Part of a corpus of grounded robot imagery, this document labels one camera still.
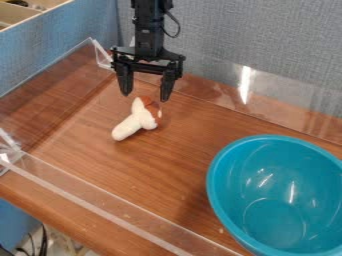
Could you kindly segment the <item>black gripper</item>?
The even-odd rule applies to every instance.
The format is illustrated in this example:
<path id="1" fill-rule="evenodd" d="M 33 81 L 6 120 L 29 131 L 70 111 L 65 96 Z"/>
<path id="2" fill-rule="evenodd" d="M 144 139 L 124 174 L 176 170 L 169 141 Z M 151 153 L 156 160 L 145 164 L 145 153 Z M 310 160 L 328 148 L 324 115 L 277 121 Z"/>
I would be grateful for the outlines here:
<path id="1" fill-rule="evenodd" d="M 110 48 L 110 67 L 116 72 L 120 92 L 128 96 L 133 89 L 133 72 L 161 75 L 160 101 L 167 102 L 173 90 L 175 81 L 183 76 L 181 54 L 161 49 L 155 57 L 137 55 L 133 47 Z"/>

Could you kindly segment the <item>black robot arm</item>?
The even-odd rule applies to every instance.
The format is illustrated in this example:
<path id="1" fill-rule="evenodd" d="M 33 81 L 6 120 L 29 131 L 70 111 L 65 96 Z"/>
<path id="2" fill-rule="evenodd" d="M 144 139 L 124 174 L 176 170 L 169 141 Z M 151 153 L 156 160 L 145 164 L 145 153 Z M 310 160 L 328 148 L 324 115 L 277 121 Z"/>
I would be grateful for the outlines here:
<path id="1" fill-rule="evenodd" d="M 160 101 L 169 99 L 175 81 L 183 76 L 185 56 L 169 52 L 164 48 L 164 16 L 176 24 L 179 21 L 171 14 L 172 0 L 131 0 L 135 10 L 132 23 L 135 25 L 135 45 L 132 47 L 113 46 L 110 67 L 116 72 L 120 92 L 128 96 L 133 89 L 133 73 L 148 73 L 161 76 Z"/>

